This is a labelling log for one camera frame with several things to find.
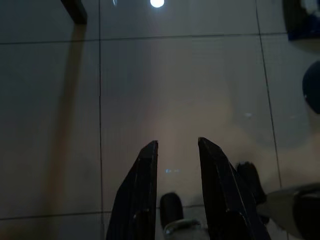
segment chair leg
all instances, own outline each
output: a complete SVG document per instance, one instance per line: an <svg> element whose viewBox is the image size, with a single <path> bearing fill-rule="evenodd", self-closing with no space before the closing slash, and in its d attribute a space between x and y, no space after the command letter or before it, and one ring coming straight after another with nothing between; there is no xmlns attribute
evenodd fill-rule
<svg viewBox="0 0 320 240"><path fill-rule="evenodd" d="M87 24L87 12L81 0L61 0L75 24Z"/></svg>

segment dark round object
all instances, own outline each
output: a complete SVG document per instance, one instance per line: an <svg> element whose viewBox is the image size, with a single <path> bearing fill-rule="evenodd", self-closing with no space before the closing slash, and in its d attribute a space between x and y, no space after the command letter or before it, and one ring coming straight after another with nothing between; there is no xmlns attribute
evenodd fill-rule
<svg viewBox="0 0 320 240"><path fill-rule="evenodd" d="M310 108L320 114L320 61L306 71L302 81L303 95Z"/></svg>
<svg viewBox="0 0 320 240"><path fill-rule="evenodd" d="M160 219L164 229L168 224L184 218L180 198L174 192L167 193L160 200Z"/></svg>

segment tiled floor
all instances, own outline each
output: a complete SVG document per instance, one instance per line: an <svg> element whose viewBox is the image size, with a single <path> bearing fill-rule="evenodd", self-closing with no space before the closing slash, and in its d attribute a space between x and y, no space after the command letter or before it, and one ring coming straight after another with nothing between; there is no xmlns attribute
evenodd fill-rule
<svg viewBox="0 0 320 240"><path fill-rule="evenodd" d="M59 0L0 2L0 239L103 239L151 140L158 200L177 192L203 224L199 136L266 192L320 181L301 88L320 40L288 42L280 1L82 1L86 27Z"/></svg>

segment white floor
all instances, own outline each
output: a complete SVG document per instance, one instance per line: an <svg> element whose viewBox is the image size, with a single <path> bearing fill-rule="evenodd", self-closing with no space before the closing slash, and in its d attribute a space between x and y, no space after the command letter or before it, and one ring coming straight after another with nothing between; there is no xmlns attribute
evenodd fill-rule
<svg viewBox="0 0 320 240"><path fill-rule="evenodd" d="M199 136L253 162L267 193L320 182L302 94L320 40L288 42L281 1L82 2L86 27L59 0L0 2L0 239L103 239L151 140L158 202L175 191L203 224Z"/></svg>

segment black wheel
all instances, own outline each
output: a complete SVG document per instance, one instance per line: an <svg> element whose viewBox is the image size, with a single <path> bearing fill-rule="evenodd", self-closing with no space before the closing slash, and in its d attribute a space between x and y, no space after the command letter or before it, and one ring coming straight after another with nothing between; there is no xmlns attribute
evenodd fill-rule
<svg viewBox="0 0 320 240"><path fill-rule="evenodd" d="M181 200L174 192L167 193L160 200L160 219L164 229L166 225L184 218Z"/></svg>

